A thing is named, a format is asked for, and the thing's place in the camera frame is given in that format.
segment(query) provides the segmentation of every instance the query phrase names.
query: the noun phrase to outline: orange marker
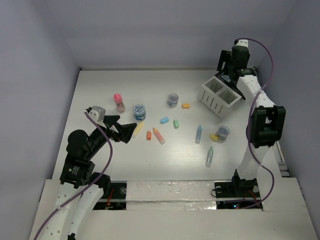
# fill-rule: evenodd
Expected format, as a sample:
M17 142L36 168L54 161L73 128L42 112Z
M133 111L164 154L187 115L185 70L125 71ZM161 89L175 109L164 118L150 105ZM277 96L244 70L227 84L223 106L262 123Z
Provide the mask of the orange marker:
M156 138L158 139L159 143L161 143L161 145L166 143L166 141L164 140L164 138L161 136L160 132L157 129L153 128L153 134L156 136Z
M147 139L147 140L151 140L151 132L150 132L150 131L148 131L148 132L146 133L146 139Z

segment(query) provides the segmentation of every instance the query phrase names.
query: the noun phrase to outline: bottle cap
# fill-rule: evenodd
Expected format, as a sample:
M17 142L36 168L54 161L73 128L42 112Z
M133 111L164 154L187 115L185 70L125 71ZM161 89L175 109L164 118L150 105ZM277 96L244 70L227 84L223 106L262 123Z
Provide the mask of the bottle cap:
M119 93L113 95L113 100L116 104L122 103L122 96Z

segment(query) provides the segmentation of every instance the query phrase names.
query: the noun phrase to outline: tabletop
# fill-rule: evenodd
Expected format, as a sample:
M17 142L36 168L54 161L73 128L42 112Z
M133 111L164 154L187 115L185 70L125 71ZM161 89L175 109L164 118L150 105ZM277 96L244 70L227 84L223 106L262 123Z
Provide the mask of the tabletop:
M113 181L151 180L223 180L231 179L243 159L247 147L245 129L251 102L241 100L237 108L223 119L218 118L203 103L197 101L201 84L210 79L214 70L121 70L81 71L74 91L65 125L60 150L52 179L59 179L67 155L68 135L77 129L88 134L95 127L83 111L91 106L106 109L106 115L120 115L120 124L139 123L133 107L143 104L146 108L144 126L136 138L128 144L112 142L113 156L106 174ZM122 95L125 111L119 113L113 95ZM179 96L178 106L170 107L167 97ZM182 104L190 104L182 109ZM162 118L169 122L160 124ZM178 120L175 129L173 120ZM200 144L195 144L198 126L202 127ZM230 135L224 143L213 142L209 136L219 126L228 126ZM152 134L146 140L147 131L156 128L165 139L161 145ZM206 157L213 147L211 167L206 167ZM101 171L109 158L106 144L92 159L94 171ZM274 152L270 150L263 163L279 175Z

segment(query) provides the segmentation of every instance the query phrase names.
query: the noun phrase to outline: wall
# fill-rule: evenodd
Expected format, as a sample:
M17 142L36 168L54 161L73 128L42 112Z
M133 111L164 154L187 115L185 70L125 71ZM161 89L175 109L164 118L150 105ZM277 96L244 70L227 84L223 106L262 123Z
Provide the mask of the wall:
M26 240L79 68L44 1L3 0L0 22L0 233Z
M286 108L281 147L320 237L319 9L320 1L297 1L270 49L275 69L266 92ZM269 72L266 57L259 66L262 82Z
M236 38L268 46L296 0L46 1L82 67L216 67Z

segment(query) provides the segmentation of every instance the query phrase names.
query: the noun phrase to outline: purple cable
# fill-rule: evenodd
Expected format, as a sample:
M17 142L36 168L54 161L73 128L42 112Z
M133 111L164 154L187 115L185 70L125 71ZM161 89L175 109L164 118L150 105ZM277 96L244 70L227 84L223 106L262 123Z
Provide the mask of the purple cable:
M257 157L255 156L253 150L252 150L252 146L251 146L251 143L250 143L250 138L251 138L251 116L252 116L252 113L254 112L254 108L255 108L255 104L256 104L256 101L260 95L260 93L269 85L269 83L271 82L271 79L272 79L272 76L273 76L273 73L274 73L274 61L273 61L273 58L269 52L269 50L267 49L267 47L265 45L263 45L261 42L255 40L255 39L252 39L252 38L248 38L248 37L243 37L243 38L238 38L237 40L240 40L240 39L247 39L247 40L250 40L250 41L253 41L257 44L260 44L265 50L266 52L268 53L269 57L270 57L270 61L271 61L271 73L270 73L270 76L268 78L268 80L266 81L266 83L261 87L260 91L255 95L254 99L253 99L253 102L251 104L251 108L250 108L250 111L249 111L249 117L248 117L248 125L247 125L247 128L246 128L246 138L247 138L247 141L248 141L248 146L249 146L249 151L253 157L253 159L265 170L267 170L270 175L271 175L271 178L272 178L272 184L271 184L271 188L269 190L269 192L267 193L267 195L260 201L256 202L255 204L252 204L252 205L249 205L249 206L245 206L245 207L242 207L242 209L249 209L249 208L252 208L254 206L257 206L259 204L261 204L263 201L265 201L269 196L270 194L272 193L274 187L275 187L275 176L274 174L270 171L269 168L263 166L261 164L261 162L257 159ZM238 202L245 202L245 201L248 201L248 200L230 200L230 201L225 201L226 203L238 203Z
M60 210L60 208L65 207L67 204L69 204L71 201L73 201L74 199L76 199L77 197L79 197L81 194L83 194L86 190L88 190L88 188L90 188L93 184L95 184L101 177L102 175L105 173L105 171L107 170L107 168L110 165L111 162L111 158L113 155L113 148L111 145L111 142L108 138L108 136L106 135L106 133L101 129L101 127L92 120L92 118L89 116L88 112L84 112L85 116L89 119L89 121L102 133L102 135L105 137L106 141L108 142L109 146L110 146L110 155L109 155L109 159L108 162L106 163L104 169L102 170L102 172L88 185L86 186L84 189L82 189L80 192L78 192L76 195L74 195L73 197L71 197L70 199L68 199L67 201L65 201L63 204L60 205L59 208L55 209L47 218L46 220L42 223L41 227L39 228L39 230L36 232L34 239L33 240L37 240L37 238L39 237L42 229L47 225L47 223L50 221L50 219Z

